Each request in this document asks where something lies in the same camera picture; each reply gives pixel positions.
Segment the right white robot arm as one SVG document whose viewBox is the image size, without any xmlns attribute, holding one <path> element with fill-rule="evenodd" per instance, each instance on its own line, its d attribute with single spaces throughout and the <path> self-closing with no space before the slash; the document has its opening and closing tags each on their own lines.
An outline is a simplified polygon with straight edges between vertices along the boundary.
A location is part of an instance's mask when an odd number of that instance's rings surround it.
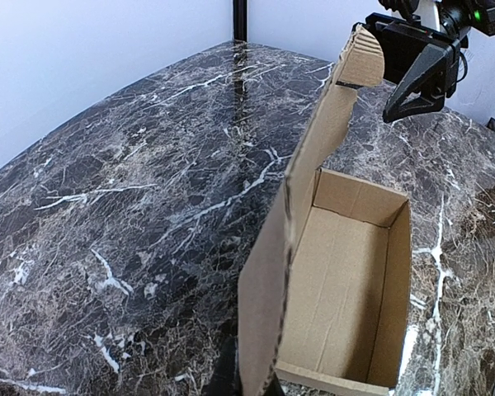
<svg viewBox="0 0 495 396">
<path fill-rule="evenodd" d="M 382 1 L 399 16 L 372 13 L 364 27 L 384 54 L 384 79 L 396 88 L 383 121 L 438 112 L 468 71 L 462 53 L 474 28 L 495 35 L 495 1 Z"/>
</svg>

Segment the brown cardboard box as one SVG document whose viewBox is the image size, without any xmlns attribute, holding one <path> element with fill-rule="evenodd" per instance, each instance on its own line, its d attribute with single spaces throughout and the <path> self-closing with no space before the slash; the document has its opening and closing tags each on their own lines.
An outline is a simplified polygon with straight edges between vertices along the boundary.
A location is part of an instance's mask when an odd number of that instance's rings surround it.
<svg viewBox="0 0 495 396">
<path fill-rule="evenodd" d="M 356 26 L 238 281 L 242 391 L 274 378 L 336 395 L 398 383 L 411 276 L 410 204 L 395 190 L 323 167 L 347 136 L 357 92 L 384 56 Z"/>
</svg>

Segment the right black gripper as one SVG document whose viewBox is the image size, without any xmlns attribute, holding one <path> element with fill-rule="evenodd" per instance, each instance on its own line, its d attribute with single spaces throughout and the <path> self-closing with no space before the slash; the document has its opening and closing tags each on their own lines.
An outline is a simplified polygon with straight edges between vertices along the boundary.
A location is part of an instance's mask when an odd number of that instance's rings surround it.
<svg viewBox="0 0 495 396">
<path fill-rule="evenodd" d="M 440 12 L 436 30 L 372 13 L 365 27 L 384 51 L 384 78 L 396 85 L 387 100 L 383 121 L 437 112 L 455 92 L 460 50 L 468 46 L 469 19 L 463 12 Z"/>
</svg>

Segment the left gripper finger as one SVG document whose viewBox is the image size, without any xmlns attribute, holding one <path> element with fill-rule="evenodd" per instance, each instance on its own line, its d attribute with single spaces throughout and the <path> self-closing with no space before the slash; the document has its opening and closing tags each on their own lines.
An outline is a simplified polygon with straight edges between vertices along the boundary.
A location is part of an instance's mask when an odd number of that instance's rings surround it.
<svg viewBox="0 0 495 396">
<path fill-rule="evenodd" d="M 238 355 L 238 337 L 228 338 L 220 351 L 210 382 L 202 388 L 203 395 L 243 395 Z"/>
</svg>

